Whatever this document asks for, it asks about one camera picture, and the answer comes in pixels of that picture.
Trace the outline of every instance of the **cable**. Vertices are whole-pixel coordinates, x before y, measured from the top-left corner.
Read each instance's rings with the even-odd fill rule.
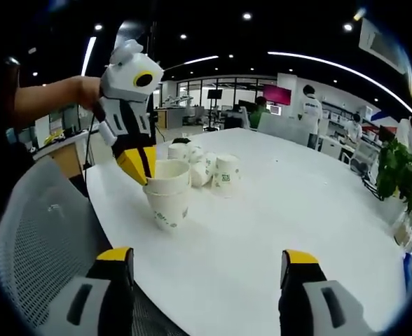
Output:
[[[88,193],[88,170],[87,170],[87,166],[88,166],[88,153],[89,153],[89,141],[91,139],[91,132],[92,132],[92,126],[94,125],[94,119],[95,119],[95,115],[94,113],[92,114],[92,119],[91,119],[91,125],[89,126],[89,131],[88,131],[88,139],[86,140],[86,156],[85,156],[85,164],[83,166],[83,169],[85,171],[85,187],[86,187],[86,194],[88,195],[88,199],[89,199],[89,193]]]
[[[158,133],[161,134],[161,136],[163,137],[163,141],[165,142],[165,136],[163,136],[163,134],[159,130],[158,126],[156,126],[156,124],[155,124],[155,128],[158,130]]]

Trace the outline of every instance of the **human hand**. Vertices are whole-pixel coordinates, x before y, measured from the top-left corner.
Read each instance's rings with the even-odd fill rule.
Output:
[[[89,111],[93,110],[95,103],[99,101],[100,78],[77,76],[78,103]]]

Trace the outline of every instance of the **glass wall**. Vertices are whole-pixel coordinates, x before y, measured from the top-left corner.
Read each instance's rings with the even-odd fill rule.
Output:
[[[192,97],[191,106],[204,106],[206,109],[214,108],[217,104],[220,110],[232,109],[239,100],[254,103],[256,97],[263,94],[264,85],[276,85],[275,78],[208,78],[180,82],[177,86],[178,96],[189,95]],[[208,99],[209,90],[223,90],[221,99]]]

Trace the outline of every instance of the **pink screen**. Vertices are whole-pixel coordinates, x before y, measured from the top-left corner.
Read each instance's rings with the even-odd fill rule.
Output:
[[[274,85],[265,85],[263,87],[263,96],[270,102],[290,105],[291,90]]]

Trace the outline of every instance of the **black ceiling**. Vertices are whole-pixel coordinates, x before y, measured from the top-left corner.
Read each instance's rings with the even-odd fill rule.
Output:
[[[166,71],[164,79],[176,81],[216,74],[294,74],[350,92],[400,118],[407,110],[368,81],[336,67],[292,57],[268,55],[268,51],[300,53],[336,62],[366,74],[412,105],[405,76],[358,48],[360,22],[352,32],[343,24],[360,6],[379,27],[392,31],[412,60],[412,2],[407,6],[361,1],[63,1],[57,11],[35,16],[22,34],[20,61],[24,85],[38,85],[79,74],[90,36],[97,42],[87,75],[101,76],[124,19],[147,27],[139,42],[146,48],[153,25],[150,54],[164,69],[186,61],[218,55],[219,59],[183,65]],[[242,14],[252,14],[244,21]],[[101,23],[102,31],[93,27]],[[28,55],[29,48],[37,51]]]

